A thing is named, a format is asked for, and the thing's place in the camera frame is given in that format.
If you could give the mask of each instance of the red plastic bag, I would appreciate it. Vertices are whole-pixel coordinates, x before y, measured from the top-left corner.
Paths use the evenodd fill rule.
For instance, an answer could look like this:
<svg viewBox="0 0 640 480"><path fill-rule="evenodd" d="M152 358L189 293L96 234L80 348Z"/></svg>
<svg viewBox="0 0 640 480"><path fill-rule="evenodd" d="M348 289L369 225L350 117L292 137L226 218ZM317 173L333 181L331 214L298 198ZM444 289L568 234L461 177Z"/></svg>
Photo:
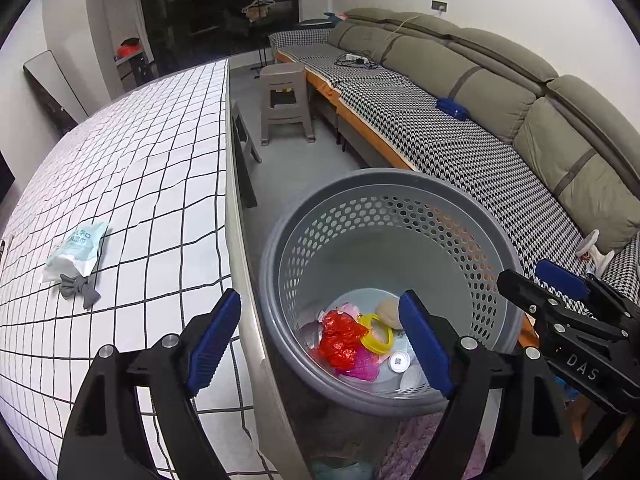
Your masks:
<svg viewBox="0 0 640 480"><path fill-rule="evenodd" d="M369 329L357 323L349 314L332 310L322 318L322 339L318 353L337 370L351 370L356 361L360 338Z"/></svg>

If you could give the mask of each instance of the sofa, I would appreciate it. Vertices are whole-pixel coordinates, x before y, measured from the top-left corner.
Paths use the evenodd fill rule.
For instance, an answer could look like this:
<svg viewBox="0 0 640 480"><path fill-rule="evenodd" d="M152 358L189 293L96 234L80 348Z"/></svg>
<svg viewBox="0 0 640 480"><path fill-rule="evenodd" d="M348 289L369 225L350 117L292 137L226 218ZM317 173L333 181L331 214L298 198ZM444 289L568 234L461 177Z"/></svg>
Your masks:
<svg viewBox="0 0 640 480"><path fill-rule="evenodd" d="M585 273L575 248L599 229L599 250L616 253L602 279L638 302L640 135L610 102L485 30L417 12L345 14L333 29L270 35L276 60L306 65L316 112L371 166L468 192L505 229L529 278L542 258ZM377 66L336 64L347 52ZM438 110L445 97L469 119Z"/></svg>

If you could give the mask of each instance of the electrical socket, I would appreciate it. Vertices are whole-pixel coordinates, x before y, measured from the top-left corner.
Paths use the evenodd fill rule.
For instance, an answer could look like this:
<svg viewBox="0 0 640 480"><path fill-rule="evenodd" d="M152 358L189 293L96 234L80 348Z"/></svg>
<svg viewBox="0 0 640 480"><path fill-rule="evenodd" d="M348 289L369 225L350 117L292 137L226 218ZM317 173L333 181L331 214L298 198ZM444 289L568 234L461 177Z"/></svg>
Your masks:
<svg viewBox="0 0 640 480"><path fill-rule="evenodd" d="M447 3L439 2L438 0L431 1L431 9L432 10L441 10L442 12L447 12Z"/></svg>

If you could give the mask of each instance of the yellow plastic ring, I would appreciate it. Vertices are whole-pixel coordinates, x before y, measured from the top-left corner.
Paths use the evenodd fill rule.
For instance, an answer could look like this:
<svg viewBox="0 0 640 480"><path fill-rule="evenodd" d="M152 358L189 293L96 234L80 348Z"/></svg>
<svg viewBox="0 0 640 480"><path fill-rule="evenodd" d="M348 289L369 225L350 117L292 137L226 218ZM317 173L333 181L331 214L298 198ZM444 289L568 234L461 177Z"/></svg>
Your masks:
<svg viewBox="0 0 640 480"><path fill-rule="evenodd" d="M377 321L386 328L386 343L376 339L373 335L373 329L371 327L373 321ZM394 331L385 325L377 314L360 314L358 316L358 323L369 329L367 335L360 338L360 342L364 348L378 355L387 354L391 350L394 344Z"/></svg>

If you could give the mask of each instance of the white grid tablecloth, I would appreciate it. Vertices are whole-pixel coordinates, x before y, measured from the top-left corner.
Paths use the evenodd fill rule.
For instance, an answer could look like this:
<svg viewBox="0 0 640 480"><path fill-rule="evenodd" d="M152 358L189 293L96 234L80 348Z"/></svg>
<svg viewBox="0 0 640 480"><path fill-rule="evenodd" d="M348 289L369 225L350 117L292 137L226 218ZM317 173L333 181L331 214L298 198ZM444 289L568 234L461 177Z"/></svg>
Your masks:
<svg viewBox="0 0 640 480"><path fill-rule="evenodd" d="M69 132L20 199L0 278L0 413L56 477L62 437L98 349L148 348L209 312L231 286L225 240L226 60L141 88ZM40 283L52 248L82 222L109 223L94 270L101 299ZM195 399L232 478L279 479L252 444L253 396L238 332ZM177 479L146 388L140 405L159 472Z"/></svg>

